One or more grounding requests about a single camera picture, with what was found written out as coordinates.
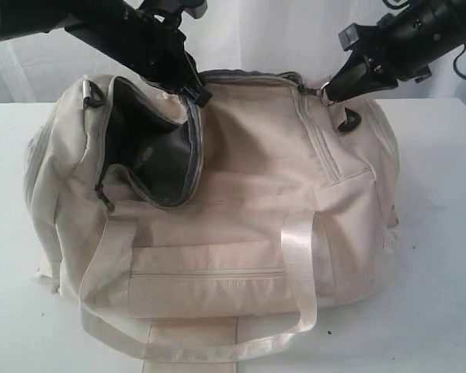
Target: white curtain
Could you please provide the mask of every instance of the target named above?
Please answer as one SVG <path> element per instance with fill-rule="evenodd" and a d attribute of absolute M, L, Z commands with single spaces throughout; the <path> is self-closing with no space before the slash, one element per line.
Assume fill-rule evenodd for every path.
<path fill-rule="evenodd" d="M 128 1 L 138 5 L 141 0 Z M 200 70 L 299 71 L 309 82 L 336 73 L 348 58 L 338 33 L 374 25 L 389 10 L 381 0 L 209 0 L 202 19 L 183 17 L 187 50 Z M 458 97 L 466 82 L 452 71 L 454 51 L 434 63 L 434 77 L 381 97 Z M 460 63 L 466 73 L 466 55 Z M 134 75 L 62 30 L 0 43 L 0 103 L 50 102 L 83 74 Z"/>

